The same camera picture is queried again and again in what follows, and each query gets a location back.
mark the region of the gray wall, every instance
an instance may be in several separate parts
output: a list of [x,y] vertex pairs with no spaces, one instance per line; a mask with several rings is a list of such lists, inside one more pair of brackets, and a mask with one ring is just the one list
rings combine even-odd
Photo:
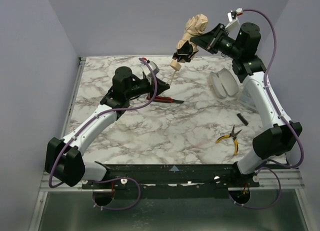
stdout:
[[[228,22],[236,8],[256,8],[276,22],[288,0],[49,0],[81,56],[171,55],[187,20],[208,16],[208,28]],[[267,37],[268,23],[256,14],[241,17],[257,23]]]
[[0,229],[26,231],[78,56],[48,0],[0,0]]
[[[305,159],[300,169],[320,227],[320,24],[315,16],[318,12],[319,0],[289,0],[275,25],[277,53],[270,80],[282,106],[294,121],[302,124]],[[270,36],[262,45],[260,53],[265,64],[270,60],[272,44]],[[293,163],[299,160],[298,145],[290,158]]]

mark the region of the marble table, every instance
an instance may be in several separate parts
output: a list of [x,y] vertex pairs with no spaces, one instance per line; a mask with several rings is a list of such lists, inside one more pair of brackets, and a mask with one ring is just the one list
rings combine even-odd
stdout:
[[[171,56],[146,56],[160,68],[157,77],[167,81],[173,73]],[[69,132],[93,113],[112,86],[116,68],[128,66],[142,78],[138,56],[88,57],[71,115]],[[262,132],[260,116],[237,101],[237,97],[219,99],[209,81],[211,71],[232,71],[229,58],[196,57],[183,64],[171,88],[162,96],[185,100],[183,104],[156,103],[136,111],[127,111],[107,127],[84,154],[85,161],[104,164],[233,164],[252,149],[253,138]],[[132,107],[147,102],[146,95],[132,100]],[[237,113],[249,125],[244,126]],[[215,143],[235,125],[239,151],[234,156],[232,139]],[[276,158],[285,162],[285,157]]]

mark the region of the table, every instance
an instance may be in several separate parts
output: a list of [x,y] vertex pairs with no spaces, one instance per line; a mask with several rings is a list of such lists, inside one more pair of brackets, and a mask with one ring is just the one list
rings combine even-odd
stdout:
[[[160,68],[157,77],[167,81],[173,69],[171,56],[146,56]],[[87,57],[71,115],[69,132],[94,112],[112,86],[115,70],[128,66],[142,78],[138,56]],[[233,164],[252,149],[252,140],[262,132],[260,116],[237,101],[238,96],[219,99],[209,81],[209,73],[226,68],[232,61],[219,56],[196,57],[183,64],[171,88],[162,96],[184,100],[183,104],[155,103],[136,111],[127,111],[106,128],[85,152],[85,161],[103,164]],[[132,100],[132,107],[147,102],[146,95]],[[244,126],[237,113],[249,122]],[[239,151],[234,156],[232,139],[216,139],[242,129]],[[276,160],[285,162],[285,157]]]

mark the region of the purple cable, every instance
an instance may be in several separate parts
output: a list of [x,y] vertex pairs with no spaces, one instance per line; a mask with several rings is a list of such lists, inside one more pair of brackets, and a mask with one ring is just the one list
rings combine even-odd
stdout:
[[271,57],[271,59],[270,59],[270,62],[269,62],[268,66],[267,66],[267,68],[266,68],[266,71],[265,71],[265,73],[264,73],[263,82],[264,82],[264,84],[265,84],[265,86],[266,86],[266,87],[265,87],[265,90],[266,90],[266,92],[267,92],[267,94],[268,94],[268,96],[269,96],[269,99],[271,100],[271,103],[273,104],[273,106],[274,106],[277,114],[278,114],[279,117],[281,118],[281,120],[288,126],[289,130],[290,130],[291,133],[293,134],[296,142],[297,142],[298,145],[299,145],[300,153],[301,153],[300,160],[299,160],[299,162],[298,162],[297,164],[295,164],[295,165],[286,165],[286,164],[280,163],[280,162],[278,162],[278,161],[275,161],[275,160],[273,160],[273,159],[268,159],[268,161],[269,161],[269,162],[273,162],[273,163],[275,163],[275,164],[277,164],[277,165],[280,165],[280,166],[285,167],[285,168],[288,168],[288,169],[295,169],[295,168],[298,168],[298,167],[302,164],[302,162],[304,161],[304,158],[305,158],[304,147],[303,147],[302,142],[301,142],[300,138],[298,137],[296,131],[292,128],[292,126],[291,126],[290,123],[285,119],[285,117],[283,117],[283,116],[281,115],[282,113],[281,113],[281,111],[280,111],[280,109],[279,109],[279,107],[278,107],[278,105],[277,105],[274,97],[272,96],[272,93],[271,93],[269,87],[267,86],[267,84],[268,84],[268,73],[269,73],[270,67],[271,67],[271,65],[272,65],[272,63],[273,63],[273,61],[274,61],[274,59],[275,59],[276,50],[277,50],[276,31],[275,31],[275,28],[274,28],[271,20],[270,20],[263,12],[261,12],[261,11],[259,11],[259,10],[256,10],[256,9],[252,9],[252,8],[243,9],[243,12],[247,12],[247,11],[255,12],[255,13],[258,13],[258,14],[262,15],[262,16],[267,20],[267,22],[269,23],[269,25],[270,25],[270,27],[271,27],[272,36],[273,36],[273,52],[272,52],[272,57]]
[[135,206],[139,200],[140,200],[140,197],[141,197],[141,189],[140,189],[140,185],[139,183],[134,180],[133,178],[130,178],[130,177],[117,177],[117,178],[113,178],[113,179],[109,179],[109,180],[106,180],[106,181],[96,181],[95,183],[97,184],[105,184],[105,183],[110,183],[110,182],[113,182],[113,181],[118,181],[118,180],[122,180],[122,179],[126,179],[126,180],[131,180],[132,182],[135,183],[135,185],[137,186],[138,188],[138,196],[136,198],[136,200],[134,201],[133,204],[127,206],[127,207],[104,207],[104,206],[99,206],[96,204],[96,199],[95,199],[95,196],[93,196],[93,202],[94,202],[94,206],[93,207],[99,207],[103,210],[113,210],[113,211],[123,211],[123,210],[128,210],[130,208],[132,208],[133,206]]
[[269,170],[271,173],[274,174],[274,176],[276,177],[276,180],[278,181],[278,184],[279,184],[279,194],[278,196],[276,197],[275,201],[273,201],[273,203],[267,205],[267,206],[264,206],[264,207],[253,207],[253,206],[247,206],[247,205],[244,205],[244,204],[241,204],[241,203],[238,203],[236,202],[232,197],[231,195],[229,194],[229,198],[232,200],[232,202],[235,204],[235,205],[238,205],[242,208],[246,208],[246,209],[250,209],[250,210],[266,210],[268,208],[271,208],[273,206],[275,206],[278,201],[280,200],[281,198],[281,195],[282,195],[282,189],[281,189],[281,183],[280,183],[280,179],[279,177],[277,176],[277,174],[271,169],[271,168],[268,168],[268,167],[261,167],[259,168],[257,171],[256,171],[256,174],[258,174],[261,170]]
[[[150,73],[152,75],[152,78],[153,78],[153,81],[154,81],[154,92],[153,92],[153,96],[151,97],[151,99],[146,102],[145,104],[141,105],[141,106],[138,106],[138,107],[126,107],[126,108],[113,108],[113,109],[109,109],[109,110],[106,110],[106,111],[103,111],[103,112],[100,112],[97,117],[93,117],[91,118],[87,123],[85,123],[82,128],[79,129],[79,131],[77,133],[74,134],[74,137],[77,138],[81,132],[89,125],[91,124],[92,121],[94,121],[95,119],[99,118],[101,115],[104,115],[106,113],[110,113],[110,112],[116,112],[116,111],[132,111],[132,110],[139,110],[139,109],[142,109],[146,106],[148,106],[149,104],[151,104],[151,102],[155,99],[155,97],[157,96],[157,91],[158,91],[158,84],[157,84],[157,77],[154,73],[154,71],[152,70],[152,68],[150,67],[150,65],[147,63],[147,61],[145,61],[143,58],[139,58],[139,60],[141,62],[143,62],[147,68],[150,70]],[[58,162],[61,158],[61,156],[64,154],[65,150],[67,149],[67,147],[74,141],[73,138],[71,138],[66,144],[65,146],[61,149],[60,153],[58,154],[58,156],[56,157],[54,163],[53,163],[53,166],[52,166],[52,169],[51,169],[51,172],[50,172],[50,176],[49,176],[49,187],[54,189],[54,188],[57,188],[59,187],[60,185],[63,184],[63,182],[60,182],[56,185],[53,185],[52,184],[52,179],[54,177],[54,173],[56,171],[56,168],[57,168],[57,165],[58,165]]]

